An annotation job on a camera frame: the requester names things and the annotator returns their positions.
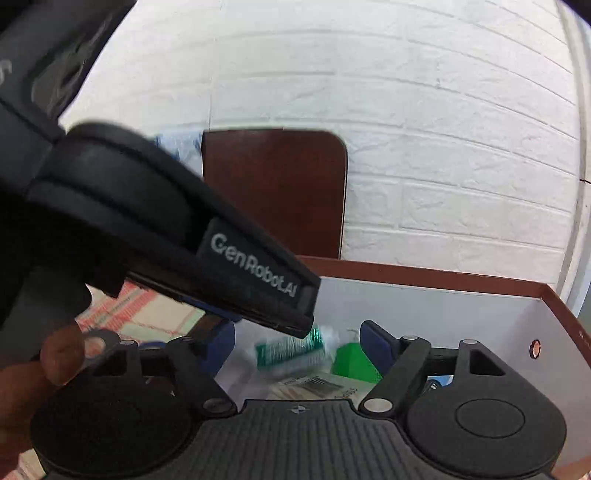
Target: metal rivet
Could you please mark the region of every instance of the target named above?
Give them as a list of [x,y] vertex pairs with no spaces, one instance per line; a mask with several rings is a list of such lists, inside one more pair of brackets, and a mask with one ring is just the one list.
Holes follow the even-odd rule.
[[210,398],[203,402],[203,408],[210,413],[226,413],[233,407],[233,403],[225,398]]
[[392,410],[392,402],[385,398],[370,398],[363,404],[366,410],[373,413],[385,413]]

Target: finger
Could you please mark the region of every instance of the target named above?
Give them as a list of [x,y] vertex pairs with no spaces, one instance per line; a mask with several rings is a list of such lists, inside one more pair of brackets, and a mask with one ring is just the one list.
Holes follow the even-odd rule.
[[18,466],[18,456],[7,460],[0,460],[0,477],[4,478]]
[[68,383],[84,361],[84,339],[76,323],[52,333],[41,348],[41,365],[54,385]]
[[28,422],[55,389],[39,362],[0,371],[0,425],[19,426]]
[[12,459],[19,453],[33,448],[29,437],[29,426],[0,428],[0,459]]

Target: white brick wall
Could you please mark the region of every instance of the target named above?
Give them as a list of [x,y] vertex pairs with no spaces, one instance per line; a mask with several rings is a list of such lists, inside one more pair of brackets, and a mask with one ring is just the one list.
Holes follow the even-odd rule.
[[328,129],[344,258],[554,284],[572,71],[554,0],[140,0],[63,121]]

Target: ribbed plastic surface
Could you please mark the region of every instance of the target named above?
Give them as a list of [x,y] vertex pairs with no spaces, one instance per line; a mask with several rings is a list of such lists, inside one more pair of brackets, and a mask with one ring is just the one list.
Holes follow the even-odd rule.
[[[50,480],[63,478],[50,475]],[[191,445],[145,480],[450,480],[423,462],[389,421],[348,401],[249,401],[231,419],[205,422]],[[546,479],[542,475],[537,480]]]

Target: brown wooden edge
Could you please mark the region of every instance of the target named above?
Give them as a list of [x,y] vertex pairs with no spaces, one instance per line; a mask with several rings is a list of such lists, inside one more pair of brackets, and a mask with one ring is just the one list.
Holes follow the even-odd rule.
[[[390,283],[443,290],[492,293],[541,299],[558,319],[579,352],[591,367],[591,338],[577,317],[548,285],[514,278],[488,277],[469,273],[400,267],[375,263],[334,260],[331,258],[299,257],[304,264],[322,277],[348,278],[377,283]],[[552,471],[558,480],[577,480],[591,470],[591,456]]]

